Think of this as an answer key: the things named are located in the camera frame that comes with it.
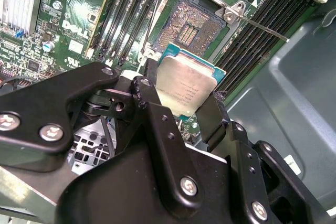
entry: ram slot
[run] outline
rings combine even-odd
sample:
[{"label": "ram slot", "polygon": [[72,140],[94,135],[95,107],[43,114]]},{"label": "ram slot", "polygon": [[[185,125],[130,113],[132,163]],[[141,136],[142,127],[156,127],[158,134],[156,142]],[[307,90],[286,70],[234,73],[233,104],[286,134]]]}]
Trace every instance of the ram slot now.
[{"label": "ram slot", "polygon": [[[264,19],[267,17],[270,17],[270,12],[274,14],[274,11],[277,11],[282,7],[282,5],[287,0],[271,0],[270,3],[267,3],[268,8],[263,8],[260,10],[257,15],[255,15],[252,19],[258,23],[261,23],[263,25],[268,25],[264,22]],[[240,33],[240,36],[238,36],[237,40],[234,41],[235,45],[231,46],[229,50],[223,55],[223,59],[221,62],[218,62],[216,65],[220,68],[225,69],[227,64],[233,59],[234,56],[240,56],[240,49],[245,47],[245,41],[248,40],[259,28],[253,26],[253,25],[246,25],[243,31]]]},{"label": "ram slot", "polygon": [[123,50],[121,53],[119,53],[120,55],[120,59],[118,61],[118,65],[122,65],[127,57],[127,55],[129,54],[132,45],[135,41],[135,39],[137,38],[137,35],[139,34],[139,31],[141,29],[141,27],[143,26],[143,23],[146,19],[146,17],[148,17],[148,14],[151,10],[151,8],[153,6],[155,6],[155,3],[159,1],[159,0],[147,0],[144,3],[142,3],[143,6],[145,6],[145,8],[143,9],[143,11],[138,12],[138,21],[136,23],[136,25],[133,27],[132,31],[130,32],[130,37],[127,41],[127,43],[125,44]]},{"label": "ram slot", "polygon": [[[253,20],[284,34],[312,4],[312,0],[267,0]],[[227,71],[217,90],[232,92],[277,42],[275,36],[246,25],[216,64]]]},{"label": "ram slot", "polygon": [[116,57],[119,57],[119,50],[122,46],[122,43],[126,37],[126,34],[130,28],[130,26],[132,25],[132,23],[134,22],[134,20],[137,21],[139,14],[142,13],[143,11],[145,11],[145,7],[146,5],[144,5],[144,3],[146,3],[148,0],[141,0],[138,1],[135,8],[132,10],[128,20],[123,24],[121,31],[119,33],[118,39],[115,41],[114,45],[113,45],[113,53],[117,54]]},{"label": "ram slot", "polygon": [[108,13],[103,23],[99,37],[98,39],[94,40],[92,47],[96,48],[98,45],[99,47],[104,45],[108,32],[114,24],[112,20],[119,14],[123,1],[124,0],[112,0],[111,4],[109,5]]},{"label": "ram slot", "polygon": [[[267,16],[267,18],[263,22],[263,25],[277,31],[277,28],[279,28],[279,25],[281,24],[283,18],[286,18],[286,16],[288,15],[287,12],[285,12],[284,10],[295,8],[296,4],[298,4],[298,1],[296,0],[281,1],[279,4],[276,5],[276,8],[273,9],[272,13]],[[266,34],[265,31],[255,28],[254,32],[251,33],[247,41],[243,43],[244,46],[241,47],[238,51],[239,57],[229,61],[225,66],[223,66],[223,68],[227,71],[227,76],[229,76],[229,73],[236,68],[236,65],[246,55],[249,55],[251,54],[251,52],[254,52],[254,50],[262,47],[262,44],[258,43],[258,41],[262,40],[263,36],[270,37],[268,34]]]},{"label": "ram slot", "polygon": [[[288,4],[288,0],[282,0],[278,5],[276,5],[276,8],[273,10],[273,14],[281,15],[284,11],[284,8]],[[272,29],[272,23],[276,20],[277,17],[274,15],[268,15],[265,21],[263,22],[264,26],[267,26]],[[254,28],[253,33],[250,34],[250,36],[242,43],[242,47],[239,48],[237,51],[237,55],[239,57],[236,57],[234,59],[231,59],[227,62],[226,65],[222,66],[221,68],[224,68],[227,71],[227,75],[231,71],[233,71],[236,68],[236,65],[248,54],[251,53],[251,50],[253,48],[258,48],[259,45],[256,45],[258,43],[258,40],[262,38],[262,35],[265,32],[259,28]]]},{"label": "ram slot", "polygon": [[116,35],[118,27],[125,22],[125,20],[129,16],[129,13],[133,10],[133,7],[136,1],[137,0],[124,0],[123,1],[118,14],[114,18],[113,25],[111,26],[111,29],[108,32],[107,39],[102,49],[100,50],[100,54],[106,55],[110,52],[111,44],[114,39],[114,36]]},{"label": "ram slot", "polygon": [[[298,14],[303,14],[305,10],[307,10],[307,6],[305,5],[297,5],[299,7],[299,10],[297,11]],[[287,20],[286,17],[283,19],[279,19],[275,26],[279,27],[282,24],[287,24],[283,29],[277,29],[278,32],[285,33],[287,30],[291,27],[292,24],[294,24],[297,19],[300,16],[293,15],[290,20]],[[257,51],[255,51],[253,54],[251,54],[249,57],[247,57],[244,61],[241,62],[240,68],[235,69],[230,74],[228,74],[228,78],[226,78],[223,82],[223,86],[225,86],[225,91],[228,92],[228,89],[230,86],[233,85],[234,82],[237,82],[237,80],[240,80],[242,78],[242,75],[245,76],[249,74],[250,70],[249,66],[255,64],[255,59],[259,62],[259,60],[278,42],[278,39],[275,36],[268,36],[266,33],[263,35],[262,39],[259,41],[259,43],[256,45],[256,48],[258,48]]]},{"label": "ram slot", "polygon": [[[290,14],[287,14],[287,18],[280,19],[275,24],[276,26],[280,26],[280,29],[277,29],[280,33],[287,32],[290,27],[299,19],[301,15],[307,10],[309,5],[307,3],[300,3],[296,5],[296,8],[293,8]],[[265,36],[263,40],[260,41],[260,44],[263,45],[261,48],[255,52],[254,56],[247,59],[247,62],[243,63],[242,68],[236,69],[230,77],[226,79],[220,88],[224,90],[227,94],[230,94],[239,84],[240,82],[247,77],[247,75],[259,64],[260,59],[265,56],[272,47],[278,42],[278,38],[275,36]]]}]

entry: heatsink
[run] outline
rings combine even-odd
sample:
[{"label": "heatsink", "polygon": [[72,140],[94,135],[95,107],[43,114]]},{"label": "heatsink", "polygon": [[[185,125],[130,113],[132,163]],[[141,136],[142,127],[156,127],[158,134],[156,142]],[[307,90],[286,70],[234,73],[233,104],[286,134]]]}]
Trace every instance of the heatsink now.
[{"label": "heatsink", "polygon": [[0,0],[0,22],[21,35],[34,32],[39,0]]}]

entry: silver screw head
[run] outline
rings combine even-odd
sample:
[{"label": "silver screw head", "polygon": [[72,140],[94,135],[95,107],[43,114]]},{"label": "silver screw head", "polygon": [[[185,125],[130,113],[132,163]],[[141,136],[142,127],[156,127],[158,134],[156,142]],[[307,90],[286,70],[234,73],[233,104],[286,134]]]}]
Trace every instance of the silver screw head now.
[{"label": "silver screw head", "polygon": [[264,144],[264,147],[266,148],[266,150],[268,150],[269,152],[272,151],[271,146],[269,146],[268,144]]},{"label": "silver screw head", "polygon": [[112,76],[112,75],[113,75],[113,71],[112,71],[112,69],[110,69],[110,68],[108,68],[108,67],[103,68],[101,71],[102,71],[103,73],[105,73],[105,74],[108,74],[109,76]]},{"label": "silver screw head", "polygon": [[267,212],[262,204],[257,201],[252,203],[252,209],[260,220],[267,220]]},{"label": "silver screw head", "polygon": [[63,130],[56,125],[48,124],[41,128],[40,137],[49,142],[58,141],[63,137]]},{"label": "silver screw head", "polygon": [[20,119],[12,114],[0,114],[0,131],[11,131],[20,125]]},{"label": "silver screw head", "polygon": [[224,19],[227,20],[227,21],[231,21],[233,19],[233,13],[231,12],[227,12],[225,15],[224,15]]},{"label": "silver screw head", "polygon": [[195,196],[197,193],[197,186],[191,179],[183,177],[180,182],[182,191],[189,196]]}]

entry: capacitor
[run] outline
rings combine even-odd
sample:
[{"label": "capacitor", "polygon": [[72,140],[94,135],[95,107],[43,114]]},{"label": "capacitor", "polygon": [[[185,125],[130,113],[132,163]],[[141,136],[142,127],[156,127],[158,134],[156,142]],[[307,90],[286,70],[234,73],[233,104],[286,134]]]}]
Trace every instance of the capacitor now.
[{"label": "capacitor", "polygon": [[55,44],[51,41],[44,42],[42,49],[44,52],[51,52],[55,48]]},{"label": "capacitor", "polygon": [[54,1],[52,3],[52,6],[56,10],[61,10],[63,8],[62,3],[60,1],[58,1],[58,0]]}]

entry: motherboard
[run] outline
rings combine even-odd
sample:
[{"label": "motherboard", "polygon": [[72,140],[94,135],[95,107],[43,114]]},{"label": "motherboard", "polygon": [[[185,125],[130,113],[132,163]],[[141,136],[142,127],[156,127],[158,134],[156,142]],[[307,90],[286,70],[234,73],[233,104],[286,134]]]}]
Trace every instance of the motherboard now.
[{"label": "motherboard", "polygon": [[[0,78],[40,81],[92,61],[143,73],[174,44],[225,72],[215,89],[228,103],[327,1],[0,0]],[[197,136],[196,117],[178,116],[183,137]]]}]

